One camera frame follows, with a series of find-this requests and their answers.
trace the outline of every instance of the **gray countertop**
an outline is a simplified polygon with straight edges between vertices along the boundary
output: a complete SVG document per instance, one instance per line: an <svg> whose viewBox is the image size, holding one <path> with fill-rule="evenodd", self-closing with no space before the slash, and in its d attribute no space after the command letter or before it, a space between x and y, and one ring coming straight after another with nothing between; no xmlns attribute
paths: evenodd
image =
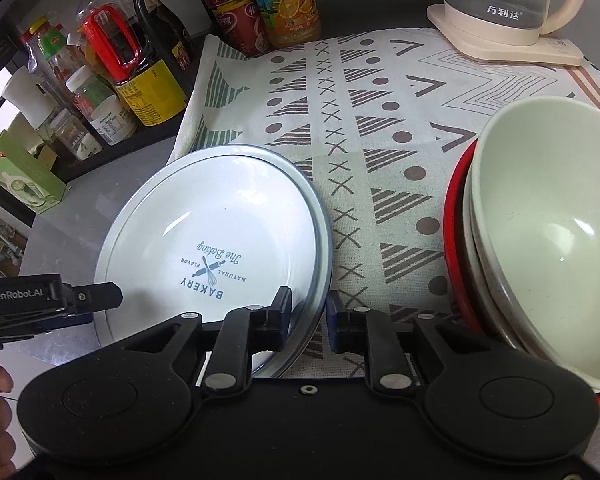
<svg viewBox="0 0 600 480"><path fill-rule="evenodd" d="M100 248L133 193L169 158L175 137L147 146L72 181L62 202L36 217L20 275L57 273L65 283L93 283ZM53 365L100 347L92 324L54 330L10 348Z"/></svg>

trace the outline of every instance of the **plate rim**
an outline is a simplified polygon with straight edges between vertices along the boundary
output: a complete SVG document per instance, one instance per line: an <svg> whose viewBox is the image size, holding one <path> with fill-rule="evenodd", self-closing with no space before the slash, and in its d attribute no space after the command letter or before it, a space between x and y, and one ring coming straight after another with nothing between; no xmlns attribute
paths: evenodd
<svg viewBox="0 0 600 480"><path fill-rule="evenodd" d="M310 286L309 294L305 301L302 313L297 315L297 322L289 332L285 349L272 354L259 368L252 373L256 377L276 378L280 377L293 364L296 358L304 351L312 338L314 331L320 323L324 302L331 288L333 272L333 235L331 233L331 221L327 215L324 203L315 189L314 184L304 173L290 160L284 156L272 152L267 148L253 146L250 144L228 144L224 146L213 146L189 153L165 167L160 168L154 175L142 184L122 207L116 219L113 221L107 236L102 244L98 263L94 272L94 282L100 283L106 279L106 269L116 245L118 237L125 227L133 212L144 199L151 194L156 187L171 175L202 160L209 160L218 156L248 156L262 160L281 171L298 188L304 202L306 203L312 217L315 232L315 274ZM93 316L93 325L100 347L114 342L110 332L105 312L97 312Z"/></svg>

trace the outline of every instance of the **triangle pattern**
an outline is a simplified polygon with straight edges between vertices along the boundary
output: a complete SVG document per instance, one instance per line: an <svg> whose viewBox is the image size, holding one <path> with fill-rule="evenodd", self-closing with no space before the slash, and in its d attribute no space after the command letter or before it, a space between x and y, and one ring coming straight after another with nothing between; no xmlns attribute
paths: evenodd
<svg viewBox="0 0 600 480"><path fill-rule="evenodd" d="M212 146L222 146L234 142L243 132L237 130L209 130L206 127L204 118L200 119L196 140L193 144L192 152L202 148L211 148Z"/></svg>
<svg viewBox="0 0 600 480"><path fill-rule="evenodd" d="M293 90L304 90L306 91L306 76L303 75L298 79L294 79L288 83L283 84L282 86L276 88L269 92L270 94L278 94L280 92L291 92Z"/></svg>
<svg viewBox="0 0 600 480"><path fill-rule="evenodd" d="M392 93L385 90L349 90L349 97L351 98L351 105L355 108Z"/></svg>
<svg viewBox="0 0 600 480"><path fill-rule="evenodd" d="M347 83L357 81L368 75L377 74L382 72L381 68L345 68L344 79Z"/></svg>
<svg viewBox="0 0 600 480"><path fill-rule="evenodd" d="M400 57L407 52L411 52L412 50L424 46L422 43L416 43L415 41L407 41L407 40L389 40L389 43L394 43L394 50L398 50L396 52L396 56Z"/></svg>
<svg viewBox="0 0 600 480"><path fill-rule="evenodd" d="M416 77L414 75L408 75L407 79L409 81L419 81L421 83L429 84L429 86L427 86L426 88L416 91L416 97L422 97L423 95L427 95L428 93L433 92L434 90L437 90L438 88L446 85L446 83L443 81L436 81L435 79L427 79L426 77Z"/></svg>
<svg viewBox="0 0 600 480"><path fill-rule="evenodd" d="M405 193L384 189L372 189L371 196L374 201L374 215L376 216L376 223L378 225L433 198L432 196L419 193Z"/></svg>
<svg viewBox="0 0 600 480"><path fill-rule="evenodd" d="M283 74L286 72L304 72L306 70L306 58L298 59L298 61L294 61L291 64L283 66L277 70L274 70L273 74Z"/></svg>
<svg viewBox="0 0 600 480"><path fill-rule="evenodd" d="M341 50L340 59L343 63L346 63L347 61L352 61L361 56L368 56L368 54L373 52L375 52L375 50Z"/></svg>
<svg viewBox="0 0 600 480"><path fill-rule="evenodd" d="M363 117L356 116L356 123L358 124L358 132L360 137L365 137L370 134L384 130L394 124L404 122L404 119L396 119L394 117Z"/></svg>
<svg viewBox="0 0 600 480"><path fill-rule="evenodd" d="M303 97L302 99L293 101L267 117L280 117L283 115L309 115L309 99Z"/></svg>
<svg viewBox="0 0 600 480"><path fill-rule="evenodd" d="M444 256L436 251L402 245L380 244L380 248L384 282L387 285Z"/></svg>
<svg viewBox="0 0 600 480"><path fill-rule="evenodd" d="M229 45L222 41L218 44L218 57L224 57L227 59L237 59L240 61L247 60L247 57L243 53L235 50L234 48L231 48Z"/></svg>
<svg viewBox="0 0 600 480"><path fill-rule="evenodd" d="M373 173L394 162L418 153L404 152L402 150L363 150L363 152L365 154L366 170L368 173Z"/></svg>
<svg viewBox="0 0 600 480"><path fill-rule="evenodd" d="M338 38L338 44L341 45L343 43L347 43L347 41L355 40L360 36L366 36L368 32L362 32L361 34L349 34L348 36L341 36Z"/></svg>
<svg viewBox="0 0 600 480"><path fill-rule="evenodd" d="M302 355L313 357L314 359L324 359L324 338L322 337L322 325L318 325L309 344L302 352Z"/></svg>
<svg viewBox="0 0 600 480"><path fill-rule="evenodd" d="M305 124L288 134L277 138L273 142L268 142L267 146L310 146L311 145L311 125Z"/></svg>
<svg viewBox="0 0 600 480"><path fill-rule="evenodd" d="M305 160L298 160L294 164L304 173L309 180L314 179L314 160L309 157Z"/></svg>
<svg viewBox="0 0 600 480"><path fill-rule="evenodd" d="M459 139L453 140L452 142L445 144L442 146L442 152L446 153L449 150L454 149L456 146L460 146L460 144L464 144L470 139L473 139L477 133L472 132L471 130L465 130L464 128L456 128L454 126L442 126L436 123L429 123L432 128L440 130L441 132L447 132L450 134L459 135Z"/></svg>
<svg viewBox="0 0 600 480"><path fill-rule="evenodd" d="M304 43L294 46L288 46L286 48L279 48L277 52L295 52L296 50L302 50L304 52Z"/></svg>
<svg viewBox="0 0 600 480"><path fill-rule="evenodd" d="M206 99L205 106L210 108L222 108L223 106L233 102L238 95L240 95L249 87L243 86L241 88L232 88L229 83L224 79L218 63L214 63L214 67L211 70L211 78L209 78L209 84L206 87Z"/></svg>

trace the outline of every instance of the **yellow bottle label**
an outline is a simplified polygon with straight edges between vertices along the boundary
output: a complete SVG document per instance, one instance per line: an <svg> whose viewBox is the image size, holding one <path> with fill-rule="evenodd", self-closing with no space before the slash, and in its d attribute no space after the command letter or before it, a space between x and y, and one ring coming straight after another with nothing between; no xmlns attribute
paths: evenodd
<svg viewBox="0 0 600 480"><path fill-rule="evenodd" d="M144 126L163 123L187 106L185 93L163 60L117 90Z"/></svg>

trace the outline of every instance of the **spice jar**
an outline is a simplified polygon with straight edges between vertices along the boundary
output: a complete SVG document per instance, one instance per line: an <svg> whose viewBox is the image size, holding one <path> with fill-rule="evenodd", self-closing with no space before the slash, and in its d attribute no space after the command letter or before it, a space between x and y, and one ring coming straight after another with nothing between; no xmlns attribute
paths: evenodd
<svg viewBox="0 0 600 480"><path fill-rule="evenodd" d="M131 137L138 129L135 116L88 66L73 74L66 87L74 94L78 109L109 144Z"/></svg>
<svg viewBox="0 0 600 480"><path fill-rule="evenodd" d="M102 146L98 141L67 109L56 115L49 127L79 160L85 160L94 153L102 151Z"/></svg>

